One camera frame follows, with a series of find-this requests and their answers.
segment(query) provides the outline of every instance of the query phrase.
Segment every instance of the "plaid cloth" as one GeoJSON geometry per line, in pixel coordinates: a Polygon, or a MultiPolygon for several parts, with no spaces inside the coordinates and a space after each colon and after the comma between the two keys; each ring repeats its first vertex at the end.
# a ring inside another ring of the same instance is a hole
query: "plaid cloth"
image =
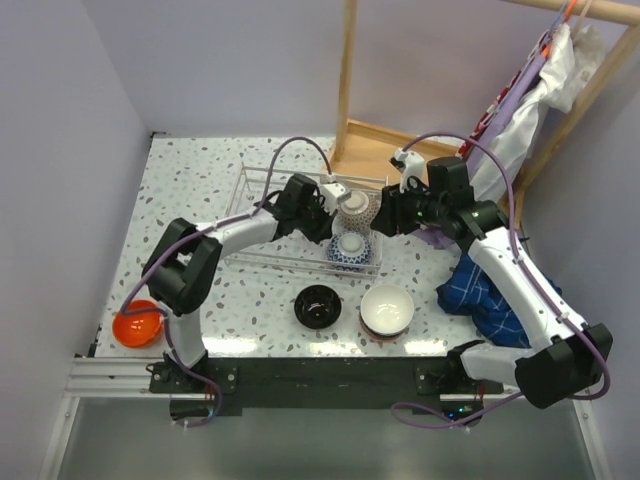
{"type": "MultiPolygon", "coordinates": [[[[562,294],[551,280],[549,283],[562,294]]],[[[520,320],[471,257],[463,255],[453,276],[437,288],[438,305],[451,315],[471,315],[482,335],[501,347],[529,348],[520,320]]]]}

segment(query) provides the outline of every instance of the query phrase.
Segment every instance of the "lavender wall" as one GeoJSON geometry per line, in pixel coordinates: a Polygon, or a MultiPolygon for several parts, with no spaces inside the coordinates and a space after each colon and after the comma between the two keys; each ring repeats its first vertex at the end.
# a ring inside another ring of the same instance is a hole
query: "lavender wall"
{"type": "MultiPolygon", "coordinates": [[[[134,106],[185,135],[335,132],[343,0],[83,0],[134,106]]],[[[470,131],[555,14],[360,2],[351,115],[470,131]]]]}
{"type": "Polygon", "coordinates": [[[0,2],[0,66],[0,476],[33,479],[148,137],[77,0],[0,2]]]}
{"type": "Polygon", "coordinates": [[[640,51],[536,180],[525,203],[532,254],[591,324],[614,336],[613,386],[594,402],[618,479],[640,470],[640,51]]]}

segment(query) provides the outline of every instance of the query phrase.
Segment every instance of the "black mounting plate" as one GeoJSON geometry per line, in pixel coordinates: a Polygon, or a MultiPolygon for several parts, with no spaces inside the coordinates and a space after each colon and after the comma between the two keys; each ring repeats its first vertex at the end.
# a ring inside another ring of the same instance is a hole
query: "black mounting plate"
{"type": "MultiPolygon", "coordinates": [[[[201,367],[223,391],[221,415],[244,408],[387,409],[398,401],[445,411],[441,394],[473,395],[481,383],[485,393],[503,392],[501,384],[468,378],[444,388],[445,357],[209,358],[201,367]]],[[[148,370],[151,393],[204,393],[202,383],[185,381],[166,361],[148,370]]]]}

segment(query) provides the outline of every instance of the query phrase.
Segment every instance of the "white cloth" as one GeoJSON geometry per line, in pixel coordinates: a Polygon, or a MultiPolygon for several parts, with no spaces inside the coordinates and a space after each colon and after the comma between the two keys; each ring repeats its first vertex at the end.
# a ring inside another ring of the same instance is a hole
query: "white cloth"
{"type": "MultiPolygon", "coordinates": [[[[538,85],[520,100],[519,107],[504,131],[491,142],[489,149],[505,166],[513,182],[528,157],[537,132],[549,107],[563,112],[571,106],[593,73],[602,63],[606,46],[595,27],[585,28],[571,42],[571,29],[561,25],[553,39],[549,59],[540,70],[538,85]]],[[[506,187],[500,172],[486,155],[471,179],[478,200],[500,200],[506,187]]]]}

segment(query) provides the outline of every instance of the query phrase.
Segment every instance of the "ceramic bowl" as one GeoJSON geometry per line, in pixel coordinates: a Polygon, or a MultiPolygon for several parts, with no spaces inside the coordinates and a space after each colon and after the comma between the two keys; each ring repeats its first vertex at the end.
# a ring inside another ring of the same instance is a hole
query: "ceramic bowl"
{"type": "Polygon", "coordinates": [[[307,328],[320,330],[338,320],[342,302],[335,290],[325,285],[312,285],[298,294],[293,308],[300,323],[307,328]]]}
{"type": "Polygon", "coordinates": [[[116,313],[111,329],[113,336],[125,347],[141,348],[154,343],[162,333],[162,315],[149,311],[158,308],[151,300],[134,300],[127,311],[146,310],[144,313],[122,315],[116,313]]]}
{"type": "Polygon", "coordinates": [[[369,265],[371,262],[371,245],[369,240],[359,232],[346,231],[331,237],[327,247],[327,259],[335,263],[348,263],[354,267],[336,265],[336,269],[357,271],[356,265],[369,265]]]}
{"type": "Polygon", "coordinates": [[[396,285],[378,285],[369,289],[360,303],[360,319],[370,335],[394,339],[401,335],[413,319],[411,295],[396,285]]]}
{"type": "Polygon", "coordinates": [[[378,214],[380,204],[372,196],[361,191],[352,191],[351,197],[340,205],[338,216],[345,229],[369,233],[371,222],[378,214]]]}

